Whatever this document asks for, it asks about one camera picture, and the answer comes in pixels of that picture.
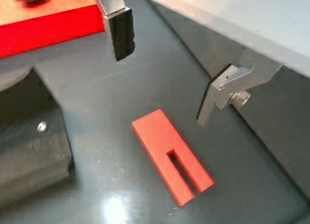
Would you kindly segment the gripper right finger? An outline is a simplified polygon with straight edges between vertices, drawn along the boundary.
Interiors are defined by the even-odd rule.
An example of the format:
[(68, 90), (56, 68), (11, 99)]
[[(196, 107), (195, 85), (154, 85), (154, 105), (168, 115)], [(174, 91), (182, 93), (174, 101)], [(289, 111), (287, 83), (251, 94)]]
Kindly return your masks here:
[(239, 109), (251, 98), (247, 90), (267, 83), (281, 66), (281, 63), (253, 50), (244, 50), (239, 58), (239, 67), (230, 65), (208, 86), (198, 123), (204, 125), (214, 110), (223, 110), (228, 104)]

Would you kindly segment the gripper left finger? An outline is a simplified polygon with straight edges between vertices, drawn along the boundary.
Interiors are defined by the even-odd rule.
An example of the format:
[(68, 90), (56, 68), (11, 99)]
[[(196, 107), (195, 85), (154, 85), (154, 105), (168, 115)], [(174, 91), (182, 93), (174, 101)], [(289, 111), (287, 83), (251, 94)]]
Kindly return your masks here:
[(110, 33), (114, 57), (120, 61), (136, 48), (132, 9), (123, 0), (96, 0), (96, 6)]

